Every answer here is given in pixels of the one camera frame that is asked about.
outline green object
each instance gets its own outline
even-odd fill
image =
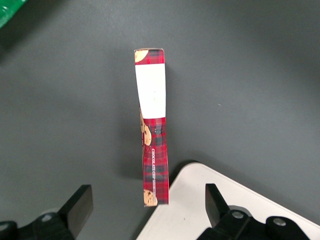
[[[0,28],[5,25],[27,0],[0,0]]]

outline black clamp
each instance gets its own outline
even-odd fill
[[[82,185],[58,212],[39,216],[21,228],[0,222],[0,240],[74,240],[93,211],[91,185]]]
[[[230,209],[215,184],[205,185],[205,209],[212,227],[197,240],[309,240],[289,218],[270,216],[263,224],[242,210]]]

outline gray table surface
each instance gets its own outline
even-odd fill
[[[134,49],[164,48],[169,169],[197,160],[320,224],[320,1],[29,0],[0,29],[0,220],[92,184],[79,240],[135,239]]]

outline red plaid box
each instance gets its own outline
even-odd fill
[[[163,49],[134,52],[142,133],[143,197],[146,207],[169,203],[166,142],[166,77]]]

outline white plate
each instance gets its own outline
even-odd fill
[[[201,164],[186,165],[169,190],[169,205],[159,205],[137,240],[196,240],[211,227],[205,207],[205,186],[216,184],[226,203],[244,207],[261,223],[270,216],[295,221],[311,240],[320,240],[320,226]]]

